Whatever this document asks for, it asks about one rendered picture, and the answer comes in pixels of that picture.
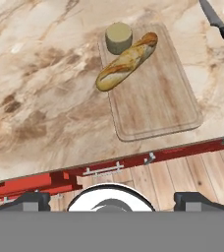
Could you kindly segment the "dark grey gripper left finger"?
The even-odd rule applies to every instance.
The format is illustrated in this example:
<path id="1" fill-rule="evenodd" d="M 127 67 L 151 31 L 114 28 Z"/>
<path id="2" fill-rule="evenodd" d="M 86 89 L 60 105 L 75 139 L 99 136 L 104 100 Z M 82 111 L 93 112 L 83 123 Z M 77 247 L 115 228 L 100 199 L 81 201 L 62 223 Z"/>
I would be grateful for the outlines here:
<path id="1" fill-rule="evenodd" d="M 49 212 L 50 194 L 26 192 L 13 202 L 0 205 L 0 211 L 7 212 Z"/>

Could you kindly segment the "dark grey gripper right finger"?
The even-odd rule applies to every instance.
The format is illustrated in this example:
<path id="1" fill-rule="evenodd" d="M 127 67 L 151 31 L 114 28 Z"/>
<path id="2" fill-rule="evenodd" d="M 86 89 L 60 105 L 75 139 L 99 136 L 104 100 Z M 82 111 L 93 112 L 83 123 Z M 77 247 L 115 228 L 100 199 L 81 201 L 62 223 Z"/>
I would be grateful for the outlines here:
<path id="1" fill-rule="evenodd" d="M 176 192 L 174 202 L 175 212 L 224 211 L 224 205 L 212 202 L 198 192 Z"/>

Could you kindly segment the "wooden cutting board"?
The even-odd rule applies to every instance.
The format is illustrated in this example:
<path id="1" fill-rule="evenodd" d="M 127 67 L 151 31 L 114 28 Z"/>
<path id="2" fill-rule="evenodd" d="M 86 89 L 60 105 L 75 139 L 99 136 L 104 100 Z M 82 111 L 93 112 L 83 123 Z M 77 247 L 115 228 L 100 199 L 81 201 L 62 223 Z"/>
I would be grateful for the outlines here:
<path id="1" fill-rule="evenodd" d="M 133 40 L 158 35 L 152 55 L 108 93 L 115 130 L 123 142 L 182 131 L 202 124 L 195 94 L 166 27 L 161 23 L 133 28 Z"/>

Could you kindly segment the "round beige cheese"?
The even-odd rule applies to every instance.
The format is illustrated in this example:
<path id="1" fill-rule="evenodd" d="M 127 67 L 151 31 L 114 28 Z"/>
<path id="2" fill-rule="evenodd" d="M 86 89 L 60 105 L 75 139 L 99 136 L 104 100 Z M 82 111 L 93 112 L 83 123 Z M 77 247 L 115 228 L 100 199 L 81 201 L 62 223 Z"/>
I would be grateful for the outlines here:
<path id="1" fill-rule="evenodd" d="M 105 41 L 110 53 L 120 55 L 132 45 L 132 29 L 125 23 L 114 23 L 106 29 Z"/>

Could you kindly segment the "red cabinet front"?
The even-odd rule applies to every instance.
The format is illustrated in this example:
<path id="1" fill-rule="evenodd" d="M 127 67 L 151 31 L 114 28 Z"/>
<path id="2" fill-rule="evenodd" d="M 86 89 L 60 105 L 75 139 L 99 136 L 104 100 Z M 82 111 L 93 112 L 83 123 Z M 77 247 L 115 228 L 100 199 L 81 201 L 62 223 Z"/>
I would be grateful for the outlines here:
<path id="1" fill-rule="evenodd" d="M 220 140 L 196 143 L 194 145 L 169 148 L 166 150 L 151 150 L 147 153 L 134 156 L 120 157 L 107 161 L 101 161 L 99 163 L 85 164 L 80 167 L 64 168 L 61 170 L 15 178 L 0 182 L 0 199 L 3 199 L 4 197 L 15 199 L 27 191 L 31 192 L 35 190 L 42 193 L 49 193 L 50 195 L 79 190 L 81 189 L 81 186 L 77 184 L 77 176 L 84 177 L 83 172 L 85 172 L 87 167 L 91 170 L 111 167 L 116 164 L 116 161 L 123 164 L 124 168 L 144 165 L 143 160 L 147 158 L 148 154 L 151 152 L 153 152 L 156 156 L 156 159 L 153 162 L 159 162 L 167 159 L 182 158 L 220 150 L 224 150 L 224 138 Z"/>

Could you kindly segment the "round white and black disc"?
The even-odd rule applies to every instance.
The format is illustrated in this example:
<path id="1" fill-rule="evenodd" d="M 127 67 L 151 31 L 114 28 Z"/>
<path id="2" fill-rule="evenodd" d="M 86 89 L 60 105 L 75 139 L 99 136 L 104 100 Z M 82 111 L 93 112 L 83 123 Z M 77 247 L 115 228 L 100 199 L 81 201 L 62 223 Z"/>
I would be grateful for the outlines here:
<path id="1" fill-rule="evenodd" d="M 119 183 L 89 186 L 69 204 L 68 212 L 154 212 L 144 195 Z"/>

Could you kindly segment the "golden baguette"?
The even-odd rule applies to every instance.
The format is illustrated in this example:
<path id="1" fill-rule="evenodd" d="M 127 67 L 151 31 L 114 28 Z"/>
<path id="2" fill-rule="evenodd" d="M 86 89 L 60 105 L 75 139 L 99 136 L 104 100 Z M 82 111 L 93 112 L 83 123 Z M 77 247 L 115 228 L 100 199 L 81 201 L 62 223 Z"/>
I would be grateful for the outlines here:
<path id="1" fill-rule="evenodd" d="M 158 36 L 155 32 L 146 33 L 102 69 L 96 78 L 96 87 L 102 92 L 108 92 L 117 87 L 152 55 L 157 42 Z"/>

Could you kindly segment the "black-handled kitchen knife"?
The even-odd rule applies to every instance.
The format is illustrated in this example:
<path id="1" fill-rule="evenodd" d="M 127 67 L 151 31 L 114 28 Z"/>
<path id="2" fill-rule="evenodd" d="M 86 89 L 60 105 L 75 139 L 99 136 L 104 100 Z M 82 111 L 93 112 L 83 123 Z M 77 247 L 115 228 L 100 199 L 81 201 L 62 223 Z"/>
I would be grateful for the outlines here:
<path id="1" fill-rule="evenodd" d="M 224 39 L 224 23 L 207 0 L 198 0 L 201 10 L 212 27 L 217 27 Z"/>

